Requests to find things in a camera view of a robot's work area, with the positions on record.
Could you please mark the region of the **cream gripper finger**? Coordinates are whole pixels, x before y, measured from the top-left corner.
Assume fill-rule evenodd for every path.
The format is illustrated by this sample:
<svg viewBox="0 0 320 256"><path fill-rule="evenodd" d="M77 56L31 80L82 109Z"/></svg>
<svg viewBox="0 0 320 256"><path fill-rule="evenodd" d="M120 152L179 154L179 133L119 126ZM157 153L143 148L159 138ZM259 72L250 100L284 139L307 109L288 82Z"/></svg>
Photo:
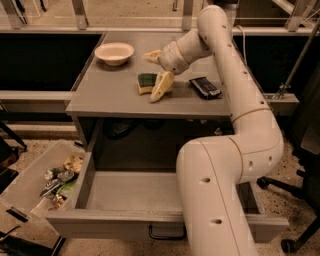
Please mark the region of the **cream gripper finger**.
<svg viewBox="0 0 320 256"><path fill-rule="evenodd" d="M150 63L159 65L160 64L160 61L159 61L160 55L161 55L160 50L154 50L154 51L145 53L143 55L143 59L150 62Z"/></svg>
<svg viewBox="0 0 320 256"><path fill-rule="evenodd" d="M175 75L170 71L159 72L156 76L155 86L150 95L152 103L159 101L165 93L172 89Z"/></svg>

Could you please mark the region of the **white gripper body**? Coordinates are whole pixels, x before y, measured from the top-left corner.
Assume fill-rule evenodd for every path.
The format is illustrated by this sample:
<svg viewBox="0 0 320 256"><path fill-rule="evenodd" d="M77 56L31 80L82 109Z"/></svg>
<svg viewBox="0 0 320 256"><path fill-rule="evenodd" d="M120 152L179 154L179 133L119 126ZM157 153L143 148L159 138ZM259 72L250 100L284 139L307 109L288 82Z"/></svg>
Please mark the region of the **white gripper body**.
<svg viewBox="0 0 320 256"><path fill-rule="evenodd" d="M180 75L189 68L189 63L182 55L176 41L169 43L161 50L159 63L165 71L170 71L175 75Z"/></svg>

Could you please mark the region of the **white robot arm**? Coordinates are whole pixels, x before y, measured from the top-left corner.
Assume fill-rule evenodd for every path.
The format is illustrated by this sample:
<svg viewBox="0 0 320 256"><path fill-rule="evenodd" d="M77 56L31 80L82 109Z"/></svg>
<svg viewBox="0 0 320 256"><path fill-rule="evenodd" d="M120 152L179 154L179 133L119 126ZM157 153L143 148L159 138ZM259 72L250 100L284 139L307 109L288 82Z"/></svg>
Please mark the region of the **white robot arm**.
<svg viewBox="0 0 320 256"><path fill-rule="evenodd" d="M229 104L232 135L187 142L176 164L183 218L192 256L258 256L236 186L272 170L283 154L274 114L233 43L225 11L205 7L197 28L145 55L163 68L150 100L169 92L177 75L213 56Z"/></svg>

